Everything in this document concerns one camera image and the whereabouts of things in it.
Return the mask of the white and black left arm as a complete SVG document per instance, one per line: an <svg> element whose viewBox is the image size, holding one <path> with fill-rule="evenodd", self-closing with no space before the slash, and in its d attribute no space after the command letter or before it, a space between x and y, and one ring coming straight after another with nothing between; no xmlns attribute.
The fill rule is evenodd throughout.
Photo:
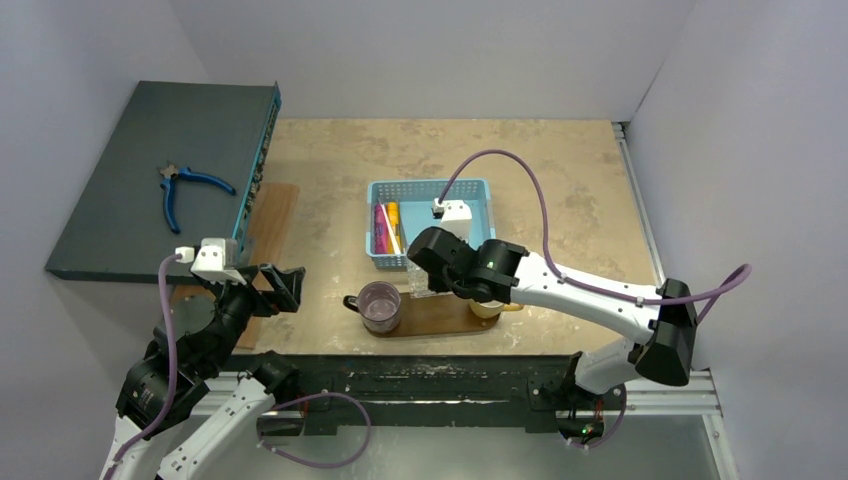
<svg viewBox="0 0 848 480"><path fill-rule="evenodd" d="M104 479L189 479L200 475L235 431L265 408L284 409L298 395L299 370L276 352L262 354L235 392L185 442L169 448L178 426L208 394L254 317L295 313L305 268L272 264L194 268L205 295L171 303L160 287L163 321L143 358L127 372L116 403Z"/></svg>

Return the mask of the clear textured glass dish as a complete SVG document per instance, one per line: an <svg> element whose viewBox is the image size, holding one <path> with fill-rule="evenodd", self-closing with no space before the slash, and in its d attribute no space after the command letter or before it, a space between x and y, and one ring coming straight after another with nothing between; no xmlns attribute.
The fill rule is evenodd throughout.
<svg viewBox="0 0 848 480"><path fill-rule="evenodd" d="M428 273L411 260L407 261L407 278L408 293L411 298L426 298L437 295L437 292L429 287Z"/></svg>

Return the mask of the yellow ceramic mug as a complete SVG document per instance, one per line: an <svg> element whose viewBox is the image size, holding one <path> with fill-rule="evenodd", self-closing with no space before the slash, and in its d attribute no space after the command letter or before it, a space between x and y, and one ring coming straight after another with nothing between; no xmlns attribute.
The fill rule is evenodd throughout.
<svg viewBox="0 0 848 480"><path fill-rule="evenodd" d="M468 306L471 312L481 319L490 319L499 316L503 312L521 311L524 306L515 303L502 303L498 301L477 302L468 300Z"/></svg>

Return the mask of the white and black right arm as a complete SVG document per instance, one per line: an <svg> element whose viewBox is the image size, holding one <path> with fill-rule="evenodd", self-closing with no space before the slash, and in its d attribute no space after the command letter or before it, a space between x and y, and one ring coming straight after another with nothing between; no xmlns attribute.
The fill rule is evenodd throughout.
<svg viewBox="0 0 848 480"><path fill-rule="evenodd" d="M407 250L428 275L430 290L478 303L517 303L565 313L620 334L602 348L571 356L560 395L584 407L628 381L688 384L696 314L686 284L622 283L561 266L525 247L489 239L474 248L455 234L428 227Z"/></svg>

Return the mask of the purple mug with black handle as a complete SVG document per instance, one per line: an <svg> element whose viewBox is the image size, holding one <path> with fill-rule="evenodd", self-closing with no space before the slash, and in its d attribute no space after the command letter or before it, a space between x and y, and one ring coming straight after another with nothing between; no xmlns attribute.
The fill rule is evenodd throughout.
<svg viewBox="0 0 848 480"><path fill-rule="evenodd" d="M342 304L358 313L365 328L372 333L386 334L400 321L401 294L394 285L384 281L368 283L357 295L346 295Z"/></svg>

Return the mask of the light blue perforated plastic basket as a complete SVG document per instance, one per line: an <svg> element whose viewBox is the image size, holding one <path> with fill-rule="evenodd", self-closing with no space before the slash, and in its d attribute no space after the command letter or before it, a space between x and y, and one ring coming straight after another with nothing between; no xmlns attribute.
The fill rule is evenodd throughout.
<svg viewBox="0 0 848 480"><path fill-rule="evenodd" d="M406 257L378 254L375 250L375 205L389 202L399 204L401 237L404 245L408 246L425 228L439 225L439 221L432 216L431 204L446 183L447 179L417 179L384 180L369 184L366 194L365 252L377 269L404 269ZM479 247L483 241L496 236L491 191L487 180L459 178L451 185L446 199L462 200L470 207L472 222L468 243L472 247Z"/></svg>

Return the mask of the dark wooden oval tray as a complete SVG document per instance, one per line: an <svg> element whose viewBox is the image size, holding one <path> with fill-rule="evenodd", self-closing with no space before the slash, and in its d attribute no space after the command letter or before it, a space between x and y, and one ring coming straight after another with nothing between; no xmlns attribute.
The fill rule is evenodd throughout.
<svg viewBox="0 0 848 480"><path fill-rule="evenodd" d="M477 316L466 300L452 295L413 298L401 293L399 322L387 332L365 329L380 338L412 338L475 334L493 328L500 319Z"/></svg>

